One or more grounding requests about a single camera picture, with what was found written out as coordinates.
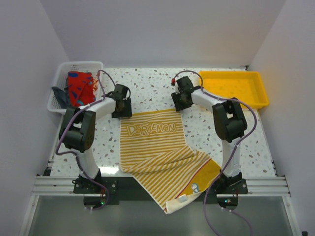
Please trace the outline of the yellow striped Doraemon towel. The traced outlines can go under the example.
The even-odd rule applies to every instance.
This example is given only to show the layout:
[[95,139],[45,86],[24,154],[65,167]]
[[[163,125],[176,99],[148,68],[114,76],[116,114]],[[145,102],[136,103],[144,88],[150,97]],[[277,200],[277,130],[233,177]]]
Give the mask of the yellow striped Doraemon towel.
[[131,174],[149,195],[154,185],[169,185],[177,200],[154,199],[166,213],[187,206],[196,196],[188,188],[195,183],[204,192],[220,173],[220,166],[203,151],[186,143],[182,116],[174,109],[138,113],[121,121],[120,168]]

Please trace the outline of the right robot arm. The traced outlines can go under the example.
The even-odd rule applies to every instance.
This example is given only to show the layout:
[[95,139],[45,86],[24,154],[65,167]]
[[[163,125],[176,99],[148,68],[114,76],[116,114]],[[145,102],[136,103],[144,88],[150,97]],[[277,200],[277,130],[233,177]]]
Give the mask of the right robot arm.
[[232,192],[242,180],[238,146],[248,127],[240,103],[236,99],[217,97],[201,86],[194,86],[187,76],[173,78],[171,85],[175,87],[171,97],[177,112],[192,105],[212,112],[216,135],[222,141],[222,167],[219,178],[211,188],[225,193]]

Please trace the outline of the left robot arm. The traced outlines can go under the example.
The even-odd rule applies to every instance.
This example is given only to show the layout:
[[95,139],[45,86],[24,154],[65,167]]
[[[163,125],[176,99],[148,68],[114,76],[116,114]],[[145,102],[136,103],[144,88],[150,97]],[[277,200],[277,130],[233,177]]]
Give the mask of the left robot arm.
[[91,193],[101,190],[102,180],[97,166],[92,144],[95,138],[96,121],[108,114],[112,118],[132,117],[131,91],[128,87],[116,84],[114,90],[100,100],[80,107],[69,107],[63,118],[59,132],[56,155],[73,154],[85,178],[85,187]]

